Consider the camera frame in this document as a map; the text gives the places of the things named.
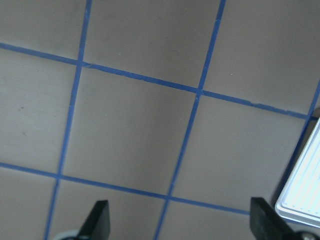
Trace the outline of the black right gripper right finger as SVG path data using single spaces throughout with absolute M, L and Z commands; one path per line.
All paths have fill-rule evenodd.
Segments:
M 296 233 L 262 197 L 250 200 L 250 230 L 256 240 L 296 240 Z

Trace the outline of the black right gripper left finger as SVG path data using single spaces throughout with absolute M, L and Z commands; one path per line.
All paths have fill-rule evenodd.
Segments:
M 111 233 L 108 200 L 98 200 L 76 235 L 77 240 L 108 240 Z

